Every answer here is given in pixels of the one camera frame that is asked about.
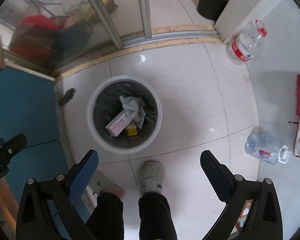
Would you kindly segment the white round trash bin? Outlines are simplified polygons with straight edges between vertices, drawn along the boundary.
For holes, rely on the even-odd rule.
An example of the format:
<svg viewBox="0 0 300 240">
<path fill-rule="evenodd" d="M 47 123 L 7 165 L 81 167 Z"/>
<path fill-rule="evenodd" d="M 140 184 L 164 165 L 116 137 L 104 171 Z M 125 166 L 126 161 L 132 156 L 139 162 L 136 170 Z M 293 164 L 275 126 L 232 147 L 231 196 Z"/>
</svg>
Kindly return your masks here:
<svg viewBox="0 0 300 240">
<path fill-rule="evenodd" d="M 138 77 L 120 75 L 103 81 L 87 106 L 87 124 L 106 151 L 128 155 L 149 146 L 159 133 L 162 106 L 157 93 Z"/>
</svg>

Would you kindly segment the blue cabinet front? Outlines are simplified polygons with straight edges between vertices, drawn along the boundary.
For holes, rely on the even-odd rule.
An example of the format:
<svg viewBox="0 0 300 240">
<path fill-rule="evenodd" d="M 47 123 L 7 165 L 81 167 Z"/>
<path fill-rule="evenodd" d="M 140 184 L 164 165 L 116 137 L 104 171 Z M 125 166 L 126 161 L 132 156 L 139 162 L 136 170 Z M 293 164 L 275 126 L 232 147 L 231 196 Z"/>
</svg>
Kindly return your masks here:
<svg viewBox="0 0 300 240">
<path fill-rule="evenodd" d="M 55 109 L 53 81 L 6 67 L 0 70 L 0 138 L 23 133 L 27 146 L 8 165 L 7 183 L 19 202 L 26 181 L 54 179 L 67 166 Z"/>
</svg>

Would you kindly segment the black trouser left leg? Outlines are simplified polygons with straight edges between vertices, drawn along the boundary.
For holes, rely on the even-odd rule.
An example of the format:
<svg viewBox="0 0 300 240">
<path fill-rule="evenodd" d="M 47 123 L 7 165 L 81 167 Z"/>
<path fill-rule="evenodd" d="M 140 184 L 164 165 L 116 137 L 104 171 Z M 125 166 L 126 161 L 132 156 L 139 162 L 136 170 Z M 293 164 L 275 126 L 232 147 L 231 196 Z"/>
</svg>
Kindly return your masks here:
<svg viewBox="0 0 300 240">
<path fill-rule="evenodd" d="M 124 239 L 123 202 L 109 192 L 97 197 L 97 206 L 86 222 L 86 226 L 98 240 Z"/>
</svg>

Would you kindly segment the black trouser leg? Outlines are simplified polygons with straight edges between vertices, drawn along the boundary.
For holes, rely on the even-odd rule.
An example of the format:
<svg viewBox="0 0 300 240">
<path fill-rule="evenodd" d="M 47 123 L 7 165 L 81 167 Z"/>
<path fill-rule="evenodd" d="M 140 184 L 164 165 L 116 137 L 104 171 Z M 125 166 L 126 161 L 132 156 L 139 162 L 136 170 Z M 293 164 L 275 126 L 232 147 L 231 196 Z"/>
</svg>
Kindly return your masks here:
<svg viewBox="0 0 300 240">
<path fill-rule="evenodd" d="M 144 194 L 139 199 L 139 215 L 139 239 L 177 239 L 170 206 L 162 194 Z"/>
<path fill-rule="evenodd" d="M 98 240 L 124 239 L 123 202 L 109 192 L 97 197 L 97 206 L 86 222 L 86 226 Z"/>
</svg>

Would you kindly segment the clear bottle lying down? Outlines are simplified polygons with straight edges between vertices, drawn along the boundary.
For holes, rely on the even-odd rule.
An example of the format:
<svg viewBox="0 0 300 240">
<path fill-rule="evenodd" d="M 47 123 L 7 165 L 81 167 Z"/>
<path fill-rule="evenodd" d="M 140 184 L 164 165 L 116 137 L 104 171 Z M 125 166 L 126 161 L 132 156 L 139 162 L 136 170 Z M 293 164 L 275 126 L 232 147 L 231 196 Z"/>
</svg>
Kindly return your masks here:
<svg viewBox="0 0 300 240">
<path fill-rule="evenodd" d="M 250 134 L 244 149 L 246 154 L 271 165 L 286 164 L 290 156 L 289 148 L 279 138 L 263 133 Z"/>
</svg>

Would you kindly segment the grey left slipper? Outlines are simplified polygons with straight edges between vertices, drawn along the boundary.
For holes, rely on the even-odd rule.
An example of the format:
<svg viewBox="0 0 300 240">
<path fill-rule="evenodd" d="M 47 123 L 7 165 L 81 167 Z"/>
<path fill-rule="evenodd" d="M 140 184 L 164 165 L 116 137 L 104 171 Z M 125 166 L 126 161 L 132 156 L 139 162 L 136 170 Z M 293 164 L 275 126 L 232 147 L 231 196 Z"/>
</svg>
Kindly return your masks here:
<svg viewBox="0 0 300 240">
<path fill-rule="evenodd" d="M 99 171 L 95 171 L 88 186 L 99 196 L 102 193 L 112 193 L 119 199 L 122 199 L 125 195 L 123 189 L 111 182 Z"/>
</svg>

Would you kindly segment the grey slipper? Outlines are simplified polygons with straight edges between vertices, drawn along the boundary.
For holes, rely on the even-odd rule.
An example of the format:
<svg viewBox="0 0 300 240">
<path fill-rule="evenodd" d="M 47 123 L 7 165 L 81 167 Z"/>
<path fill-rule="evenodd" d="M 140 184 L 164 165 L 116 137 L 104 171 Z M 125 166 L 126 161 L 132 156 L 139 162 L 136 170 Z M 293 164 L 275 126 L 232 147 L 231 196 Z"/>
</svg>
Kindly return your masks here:
<svg viewBox="0 0 300 240">
<path fill-rule="evenodd" d="M 111 182 L 99 171 L 95 171 L 88 186 L 99 196 L 102 193 L 112 193 L 119 199 L 122 199 L 125 195 L 123 189 Z"/>
<path fill-rule="evenodd" d="M 140 193 L 162 193 L 165 178 L 165 169 L 160 162 L 147 161 L 141 169 Z"/>
</svg>

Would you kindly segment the dark debris on floor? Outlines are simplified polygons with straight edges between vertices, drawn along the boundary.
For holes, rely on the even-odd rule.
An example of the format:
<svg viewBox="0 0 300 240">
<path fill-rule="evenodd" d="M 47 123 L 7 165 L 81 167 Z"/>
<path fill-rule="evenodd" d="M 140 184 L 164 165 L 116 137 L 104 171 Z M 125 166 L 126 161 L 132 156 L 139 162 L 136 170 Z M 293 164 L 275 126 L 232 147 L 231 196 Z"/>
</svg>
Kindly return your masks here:
<svg viewBox="0 0 300 240">
<path fill-rule="evenodd" d="M 58 100 L 58 104 L 60 106 L 67 104 L 74 97 L 75 92 L 76 90 L 74 88 L 70 88 L 69 90 L 67 90 L 65 94 L 62 95 Z"/>
</svg>

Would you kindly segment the black trouser right leg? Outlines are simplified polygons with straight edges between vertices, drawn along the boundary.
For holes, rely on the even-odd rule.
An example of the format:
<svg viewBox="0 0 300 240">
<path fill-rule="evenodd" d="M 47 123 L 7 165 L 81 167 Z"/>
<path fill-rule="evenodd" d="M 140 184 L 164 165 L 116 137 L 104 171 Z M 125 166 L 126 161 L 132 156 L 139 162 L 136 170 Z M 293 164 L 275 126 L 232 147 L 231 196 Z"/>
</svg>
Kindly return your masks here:
<svg viewBox="0 0 300 240">
<path fill-rule="evenodd" d="M 139 215 L 139 239 L 177 239 L 170 206 L 162 194 L 144 194 L 139 199 Z"/>
</svg>

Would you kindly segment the grey right slipper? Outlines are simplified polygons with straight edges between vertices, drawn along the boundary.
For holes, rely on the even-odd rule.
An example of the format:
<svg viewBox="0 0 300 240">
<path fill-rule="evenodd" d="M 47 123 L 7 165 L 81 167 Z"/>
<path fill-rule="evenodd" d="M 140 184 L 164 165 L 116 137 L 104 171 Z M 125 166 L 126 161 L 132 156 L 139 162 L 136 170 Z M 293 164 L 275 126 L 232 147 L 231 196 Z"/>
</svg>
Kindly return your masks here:
<svg viewBox="0 0 300 240">
<path fill-rule="evenodd" d="M 141 169 L 140 193 L 162 193 L 165 178 L 165 169 L 160 162 L 147 161 Z"/>
</svg>

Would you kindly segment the pink white box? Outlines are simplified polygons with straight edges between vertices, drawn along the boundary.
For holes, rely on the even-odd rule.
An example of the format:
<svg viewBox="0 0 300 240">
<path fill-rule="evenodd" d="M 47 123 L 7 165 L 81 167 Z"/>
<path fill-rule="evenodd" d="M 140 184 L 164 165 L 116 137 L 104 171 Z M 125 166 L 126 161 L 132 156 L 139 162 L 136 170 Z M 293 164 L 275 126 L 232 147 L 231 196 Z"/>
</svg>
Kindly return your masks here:
<svg viewBox="0 0 300 240">
<path fill-rule="evenodd" d="M 107 124 L 106 130 L 111 136 L 117 137 L 131 121 L 132 118 L 122 110 L 109 124 Z"/>
</svg>

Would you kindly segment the yellow small box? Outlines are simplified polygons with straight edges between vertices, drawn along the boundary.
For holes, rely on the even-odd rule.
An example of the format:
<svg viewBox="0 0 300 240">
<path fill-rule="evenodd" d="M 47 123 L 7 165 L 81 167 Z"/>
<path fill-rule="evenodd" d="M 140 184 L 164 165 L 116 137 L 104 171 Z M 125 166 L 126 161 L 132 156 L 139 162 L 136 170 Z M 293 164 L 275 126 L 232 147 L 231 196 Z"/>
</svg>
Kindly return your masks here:
<svg viewBox="0 0 300 240">
<path fill-rule="evenodd" d="M 137 126 L 135 120 L 132 120 L 126 127 L 125 132 L 128 137 L 137 136 L 140 133 L 140 130 Z"/>
</svg>

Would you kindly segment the crumpled white tissue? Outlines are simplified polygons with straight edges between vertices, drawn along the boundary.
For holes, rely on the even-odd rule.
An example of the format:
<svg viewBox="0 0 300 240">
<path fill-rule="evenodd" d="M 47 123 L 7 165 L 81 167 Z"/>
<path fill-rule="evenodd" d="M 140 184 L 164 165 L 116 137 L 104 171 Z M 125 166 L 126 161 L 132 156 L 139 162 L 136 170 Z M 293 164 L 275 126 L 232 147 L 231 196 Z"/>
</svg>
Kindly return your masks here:
<svg viewBox="0 0 300 240">
<path fill-rule="evenodd" d="M 122 108 L 125 111 L 126 116 L 136 122 L 136 125 L 139 129 L 142 129 L 143 122 L 146 116 L 144 111 L 145 102 L 142 97 L 136 98 L 133 96 L 119 96 L 119 99 L 122 104 Z"/>
</svg>

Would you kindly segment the clear bottle red label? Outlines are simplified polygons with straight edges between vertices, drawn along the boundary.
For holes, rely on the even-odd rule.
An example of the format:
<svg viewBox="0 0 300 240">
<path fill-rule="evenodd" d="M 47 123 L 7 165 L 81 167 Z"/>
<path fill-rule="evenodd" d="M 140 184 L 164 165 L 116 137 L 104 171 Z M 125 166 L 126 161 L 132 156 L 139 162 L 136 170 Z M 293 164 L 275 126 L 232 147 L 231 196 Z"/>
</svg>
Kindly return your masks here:
<svg viewBox="0 0 300 240">
<path fill-rule="evenodd" d="M 254 20 L 226 46 L 229 59 L 236 65 L 244 64 L 260 53 L 267 35 L 264 23 Z"/>
</svg>

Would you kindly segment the sliding glass door frame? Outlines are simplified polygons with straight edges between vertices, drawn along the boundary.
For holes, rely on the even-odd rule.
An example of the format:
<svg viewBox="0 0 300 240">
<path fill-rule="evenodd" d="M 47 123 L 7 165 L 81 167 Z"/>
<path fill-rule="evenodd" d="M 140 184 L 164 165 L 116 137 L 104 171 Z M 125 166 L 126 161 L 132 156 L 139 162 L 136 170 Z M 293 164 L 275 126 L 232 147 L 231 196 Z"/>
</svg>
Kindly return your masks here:
<svg viewBox="0 0 300 240">
<path fill-rule="evenodd" d="M 4 58 L 51 77 L 128 51 L 214 37 L 198 0 L 3 0 Z"/>
</svg>

